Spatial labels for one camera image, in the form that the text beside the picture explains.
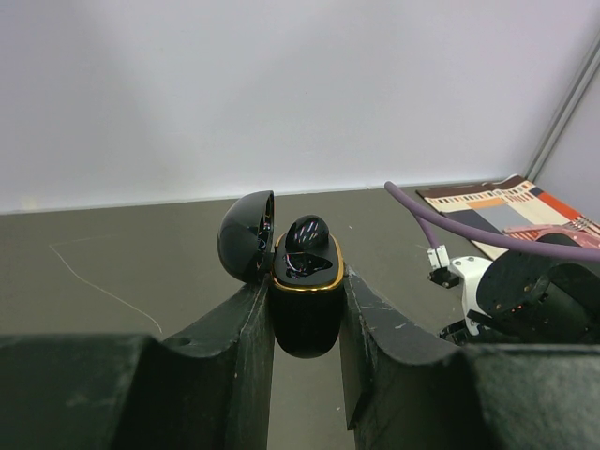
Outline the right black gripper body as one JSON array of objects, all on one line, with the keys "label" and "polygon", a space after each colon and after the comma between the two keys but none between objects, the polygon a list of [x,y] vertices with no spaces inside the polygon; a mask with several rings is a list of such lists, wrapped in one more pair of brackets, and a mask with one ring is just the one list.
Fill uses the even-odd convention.
[{"label": "right black gripper body", "polygon": [[599,343],[598,262],[508,250],[475,285],[475,304],[440,338],[458,346]]}]

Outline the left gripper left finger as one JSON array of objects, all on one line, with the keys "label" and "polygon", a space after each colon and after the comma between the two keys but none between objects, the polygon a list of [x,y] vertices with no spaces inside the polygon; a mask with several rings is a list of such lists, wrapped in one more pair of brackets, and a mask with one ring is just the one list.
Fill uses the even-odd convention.
[{"label": "left gripper left finger", "polygon": [[5,449],[264,449],[274,336],[247,285],[164,340],[1,339]]}]

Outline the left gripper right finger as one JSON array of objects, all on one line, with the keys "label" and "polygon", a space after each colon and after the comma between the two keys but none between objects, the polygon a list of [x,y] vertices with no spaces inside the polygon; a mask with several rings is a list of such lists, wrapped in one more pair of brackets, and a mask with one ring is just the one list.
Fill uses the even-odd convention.
[{"label": "left gripper right finger", "polygon": [[353,270],[339,332],[348,429],[359,449],[595,449],[599,350],[443,340]]}]

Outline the glossy black charging case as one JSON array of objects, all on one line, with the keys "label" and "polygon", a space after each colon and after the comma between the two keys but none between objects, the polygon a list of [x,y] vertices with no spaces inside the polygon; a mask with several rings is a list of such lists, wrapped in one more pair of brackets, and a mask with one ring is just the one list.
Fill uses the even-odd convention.
[{"label": "glossy black charging case", "polygon": [[297,358],[328,353],[343,312],[344,261],[333,234],[323,250],[288,252],[286,231],[275,237],[275,195],[250,193],[226,212],[217,233],[225,271],[244,283],[269,278],[267,306],[278,345]]}]

